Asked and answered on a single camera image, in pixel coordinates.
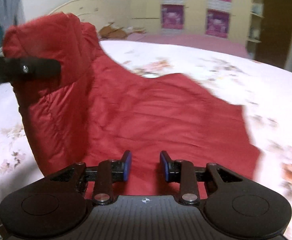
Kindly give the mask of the cream wardrobe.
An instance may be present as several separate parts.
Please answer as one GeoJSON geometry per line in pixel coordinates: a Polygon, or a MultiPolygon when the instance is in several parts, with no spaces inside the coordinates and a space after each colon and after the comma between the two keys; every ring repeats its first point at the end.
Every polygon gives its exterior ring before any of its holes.
{"type": "MultiPolygon", "coordinates": [[[[130,0],[130,25],[143,28],[147,33],[163,33],[161,5],[167,0],[130,0]]],[[[250,28],[251,0],[231,0],[228,39],[245,44],[250,28]]],[[[204,35],[207,26],[207,10],[215,9],[209,0],[182,0],[184,5],[184,33],[204,35]]]]}

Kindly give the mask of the cream rounded headboard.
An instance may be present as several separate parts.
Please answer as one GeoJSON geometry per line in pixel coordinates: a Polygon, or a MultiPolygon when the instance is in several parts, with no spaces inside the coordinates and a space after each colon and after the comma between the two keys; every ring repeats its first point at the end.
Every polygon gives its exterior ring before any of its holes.
{"type": "Polygon", "coordinates": [[[108,25],[126,28],[130,24],[129,5],[119,0],[70,0],[49,14],[58,12],[74,14],[81,22],[94,25],[98,31],[108,25]]]}

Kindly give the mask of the lower right purple poster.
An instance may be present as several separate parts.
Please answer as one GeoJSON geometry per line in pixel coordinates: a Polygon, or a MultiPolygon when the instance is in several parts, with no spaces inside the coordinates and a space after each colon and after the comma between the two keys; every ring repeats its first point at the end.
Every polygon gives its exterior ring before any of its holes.
{"type": "Polygon", "coordinates": [[[207,10],[205,34],[228,38],[230,14],[218,10],[207,10]]]}

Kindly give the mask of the pink checked bed sheet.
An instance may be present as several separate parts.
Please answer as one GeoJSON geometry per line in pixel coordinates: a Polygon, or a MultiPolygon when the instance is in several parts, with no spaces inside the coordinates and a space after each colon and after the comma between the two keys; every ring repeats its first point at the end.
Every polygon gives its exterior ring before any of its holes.
{"type": "Polygon", "coordinates": [[[210,50],[219,53],[225,53],[242,58],[249,58],[248,52],[244,45],[231,42],[224,38],[193,35],[193,34],[176,34],[176,35],[159,35],[159,34],[130,34],[128,41],[158,43],[158,44],[172,44],[178,46],[186,46],[198,48],[203,50],[210,50]]]}

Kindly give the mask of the brown wooden door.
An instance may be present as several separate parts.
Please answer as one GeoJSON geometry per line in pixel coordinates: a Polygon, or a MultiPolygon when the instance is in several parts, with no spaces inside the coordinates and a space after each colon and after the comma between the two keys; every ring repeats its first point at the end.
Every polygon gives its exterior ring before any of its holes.
{"type": "Polygon", "coordinates": [[[292,42],[292,0],[263,0],[260,41],[254,59],[283,69],[292,42]]]}

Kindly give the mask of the lower left purple poster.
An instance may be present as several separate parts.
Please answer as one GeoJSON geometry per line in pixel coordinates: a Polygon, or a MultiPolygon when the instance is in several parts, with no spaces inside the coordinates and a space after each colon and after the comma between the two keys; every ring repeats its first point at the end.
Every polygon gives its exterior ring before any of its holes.
{"type": "Polygon", "coordinates": [[[184,28],[184,5],[162,4],[161,26],[163,29],[184,28]]]}

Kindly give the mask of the floral white bed quilt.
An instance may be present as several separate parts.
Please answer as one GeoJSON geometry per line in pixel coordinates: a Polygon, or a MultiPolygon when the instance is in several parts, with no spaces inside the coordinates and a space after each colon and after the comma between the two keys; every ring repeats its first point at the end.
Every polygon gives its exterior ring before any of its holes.
{"type": "MultiPolygon", "coordinates": [[[[103,50],[147,78],[182,73],[218,98],[244,106],[252,143],[261,150],[254,173],[260,184],[292,206],[292,73],[214,51],[168,44],[102,41],[103,50]]],[[[0,85],[0,200],[42,177],[26,139],[10,84],[0,85]]],[[[285,236],[292,239],[292,220],[285,236]]]]}

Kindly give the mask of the red down jacket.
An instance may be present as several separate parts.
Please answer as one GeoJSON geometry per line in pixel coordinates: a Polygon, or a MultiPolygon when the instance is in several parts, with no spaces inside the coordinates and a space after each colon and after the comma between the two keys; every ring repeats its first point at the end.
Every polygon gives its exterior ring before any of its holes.
{"type": "Polygon", "coordinates": [[[210,94],[182,74],[147,79],[102,50],[95,27],[72,14],[11,26],[3,42],[9,58],[61,63],[48,80],[14,81],[24,129],[44,176],[82,161],[95,166],[132,153],[126,183],[116,194],[173,194],[159,154],[198,166],[218,163],[252,178],[260,152],[250,143],[242,107],[210,94]]]}

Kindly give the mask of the cream corner shelf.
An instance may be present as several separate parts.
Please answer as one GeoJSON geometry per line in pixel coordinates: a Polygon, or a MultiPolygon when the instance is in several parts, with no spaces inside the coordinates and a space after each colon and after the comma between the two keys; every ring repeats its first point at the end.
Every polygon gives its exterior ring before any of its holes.
{"type": "Polygon", "coordinates": [[[257,46],[261,43],[261,24],[263,20],[264,0],[251,0],[250,27],[246,50],[251,59],[255,58],[257,46]]]}

